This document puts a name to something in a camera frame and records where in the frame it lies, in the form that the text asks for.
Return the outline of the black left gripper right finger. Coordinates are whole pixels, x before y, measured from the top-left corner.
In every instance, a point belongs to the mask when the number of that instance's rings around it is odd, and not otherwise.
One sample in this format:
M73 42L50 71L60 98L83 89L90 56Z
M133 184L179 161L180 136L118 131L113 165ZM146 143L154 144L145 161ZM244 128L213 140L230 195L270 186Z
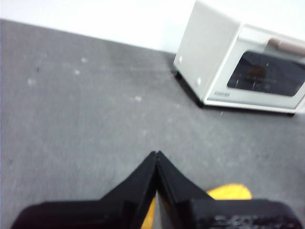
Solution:
M292 209L267 199L216 200L156 154L158 192L176 229L301 229Z

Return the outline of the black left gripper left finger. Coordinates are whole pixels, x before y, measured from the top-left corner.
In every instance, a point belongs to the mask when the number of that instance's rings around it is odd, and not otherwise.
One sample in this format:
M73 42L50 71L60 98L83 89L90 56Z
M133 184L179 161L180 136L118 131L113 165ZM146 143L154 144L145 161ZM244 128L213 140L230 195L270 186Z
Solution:
M54 201L23 209L14 229L139 229L156 193L157 154L140 165L104 197L96 200Z

